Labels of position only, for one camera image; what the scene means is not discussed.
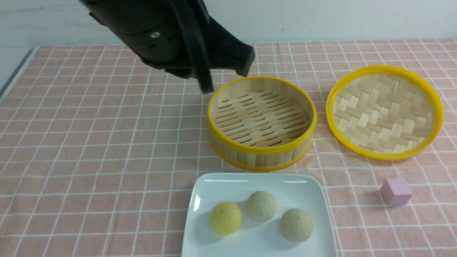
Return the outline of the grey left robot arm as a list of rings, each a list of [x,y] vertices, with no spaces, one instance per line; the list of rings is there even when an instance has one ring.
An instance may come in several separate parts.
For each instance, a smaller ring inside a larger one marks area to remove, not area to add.
[[[184,33],[200,32],[209,70],[247,76],[256,56],[214,20],[202,0],[82,0],[90,16],[107,27],[140,60],[180,78],[197,78]]]

